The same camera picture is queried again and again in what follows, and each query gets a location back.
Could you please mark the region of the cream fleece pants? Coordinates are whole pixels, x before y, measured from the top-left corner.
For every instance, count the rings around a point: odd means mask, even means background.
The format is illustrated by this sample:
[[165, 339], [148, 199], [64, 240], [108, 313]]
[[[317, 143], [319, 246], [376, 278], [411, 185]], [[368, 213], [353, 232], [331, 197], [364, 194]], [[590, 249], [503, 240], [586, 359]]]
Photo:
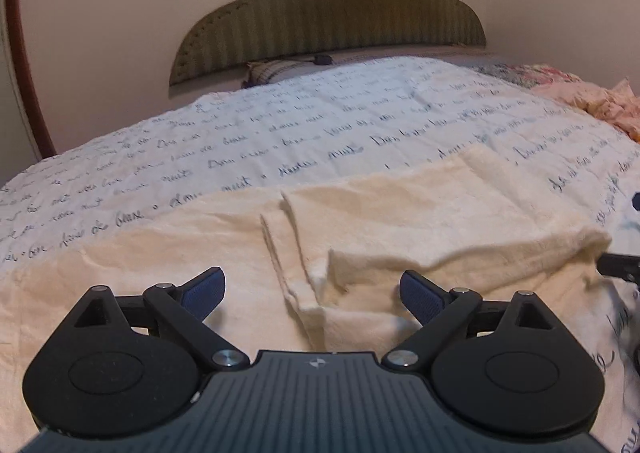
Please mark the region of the cream fleece pants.
[[93, 284], [138, 294], [216, 265], [227, 293], [209, 324], [239, 348], [383, 353], [418, 326], [397, 286], [413, 269], [493, 299], [536, 291], [597, 352], [611, 299], [594, 259], [610, 241], [542, 173], [481, 146], [404, 172], [205, 196], [2, 279], [2, 450], [35, 434], [27, 364]]

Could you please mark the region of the pile of colourful clothes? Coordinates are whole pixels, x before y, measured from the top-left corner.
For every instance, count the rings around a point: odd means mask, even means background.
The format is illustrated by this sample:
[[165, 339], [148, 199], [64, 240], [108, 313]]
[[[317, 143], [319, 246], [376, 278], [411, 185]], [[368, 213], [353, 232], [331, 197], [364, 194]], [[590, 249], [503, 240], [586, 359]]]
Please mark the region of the pile of colourful clothes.
[[547, 64], [497, 63], [475, 66], [474, 70], [582, 110], [639, 142], [639, 96], [628, 78], [605, 88]]

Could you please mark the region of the white script-print bedspread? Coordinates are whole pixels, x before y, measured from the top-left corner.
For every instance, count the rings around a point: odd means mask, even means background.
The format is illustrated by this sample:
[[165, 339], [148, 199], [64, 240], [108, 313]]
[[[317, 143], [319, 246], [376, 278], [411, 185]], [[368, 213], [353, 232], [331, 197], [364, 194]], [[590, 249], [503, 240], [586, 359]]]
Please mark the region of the white script-print bedspread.
[[[539, 172], [610, 236], [639, 251], [639, 147], [571, 106], [427, 58], [388, 58], [224, 94], [48, 158], [1, 190], [1, 281], [21, 265], [151, 222], [216, 193], [306, 187], [436, 163], [481, 146]], [[593, 434], [639, 445], [638, 289], [598, 278], [608, 340]]]

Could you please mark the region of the patterned pillow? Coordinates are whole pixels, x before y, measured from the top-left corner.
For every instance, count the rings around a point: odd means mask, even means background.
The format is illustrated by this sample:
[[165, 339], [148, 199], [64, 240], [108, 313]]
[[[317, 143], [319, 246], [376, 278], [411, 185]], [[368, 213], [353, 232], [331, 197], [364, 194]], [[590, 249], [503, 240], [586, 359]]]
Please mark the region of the patterned pillow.
[[242, 87], [252, 88], [288, 80], [322, 70], [312, 60], [276, 59], [247, 63], [247, 73]]

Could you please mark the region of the small black device on bed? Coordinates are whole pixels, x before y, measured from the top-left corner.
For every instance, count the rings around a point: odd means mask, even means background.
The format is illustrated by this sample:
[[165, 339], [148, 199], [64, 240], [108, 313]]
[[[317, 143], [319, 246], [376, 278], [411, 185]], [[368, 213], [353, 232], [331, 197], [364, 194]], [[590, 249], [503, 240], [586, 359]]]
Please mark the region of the small black device on bed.
[[333, 64], [333, 59], [329, 54], [315, 54], [312, 62], [314, 65], [327, 66]]

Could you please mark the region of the green padded headboard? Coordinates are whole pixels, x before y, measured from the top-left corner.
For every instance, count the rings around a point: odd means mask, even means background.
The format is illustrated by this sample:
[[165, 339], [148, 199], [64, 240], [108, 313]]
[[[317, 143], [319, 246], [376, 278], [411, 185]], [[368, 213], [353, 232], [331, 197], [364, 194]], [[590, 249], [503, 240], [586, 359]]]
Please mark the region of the green padded headboard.
[[484, 47], [486, 35], [461, 0], [235, 0], [186, 33], [169, 83], [278, 57], [415, 44]]

